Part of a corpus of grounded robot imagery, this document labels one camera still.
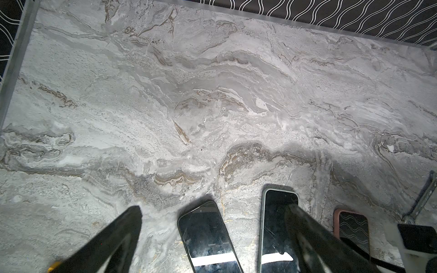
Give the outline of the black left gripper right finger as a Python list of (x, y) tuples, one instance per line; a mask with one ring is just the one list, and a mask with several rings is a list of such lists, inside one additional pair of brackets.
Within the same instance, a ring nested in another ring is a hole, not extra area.
[(339, 241), (295, 204), (285, 209), (285, 224), (302, 273), (378, 273), (379, 269)]

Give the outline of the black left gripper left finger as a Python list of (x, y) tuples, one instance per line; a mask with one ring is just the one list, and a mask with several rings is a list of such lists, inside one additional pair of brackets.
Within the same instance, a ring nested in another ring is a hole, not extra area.
[(142, 212), (137, 205), (127, 208), (74, 255), (53, 269), (55, 273), (128, 273), (138, 245)]

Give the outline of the phone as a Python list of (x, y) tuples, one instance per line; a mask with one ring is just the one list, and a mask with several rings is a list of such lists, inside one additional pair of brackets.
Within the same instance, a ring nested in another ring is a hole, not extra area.
[(370, 260), (368, 219), (357, 212), (336, 209), (333, 215), (334, 236), (355, 252)]

